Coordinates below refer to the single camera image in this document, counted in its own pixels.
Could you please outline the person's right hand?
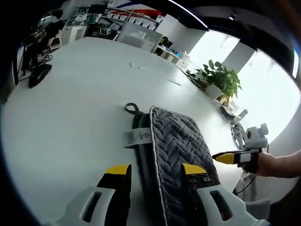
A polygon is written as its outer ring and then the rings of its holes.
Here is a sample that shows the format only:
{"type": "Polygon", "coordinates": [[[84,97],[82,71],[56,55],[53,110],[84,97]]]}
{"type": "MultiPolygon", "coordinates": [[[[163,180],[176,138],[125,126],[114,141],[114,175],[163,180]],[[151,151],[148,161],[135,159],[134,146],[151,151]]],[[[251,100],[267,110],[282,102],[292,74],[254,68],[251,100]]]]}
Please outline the person's right hand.
{"type": "Polygon", "coordinates": [[[281,176],[282,158],[275,157],[269,153],[261,152],[258,154],[258,169],[257,175],[262,177],[276,177],[281,176]]]}

